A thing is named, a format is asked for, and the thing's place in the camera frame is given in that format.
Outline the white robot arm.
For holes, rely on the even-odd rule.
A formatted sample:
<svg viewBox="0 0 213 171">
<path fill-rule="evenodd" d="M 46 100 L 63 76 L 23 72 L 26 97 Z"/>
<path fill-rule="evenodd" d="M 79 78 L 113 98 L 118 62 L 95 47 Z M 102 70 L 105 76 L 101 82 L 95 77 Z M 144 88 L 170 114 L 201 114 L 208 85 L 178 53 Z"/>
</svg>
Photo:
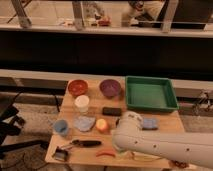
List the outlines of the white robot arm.
<svg viewBox="0 0 213 171">
<path fill-rule="evenodd" d="M 136 151 L 213 169 L 213 134 L 145 131 L 144 118 L 124 112 L 112 134 L 118 151 Z"/>
</svg>

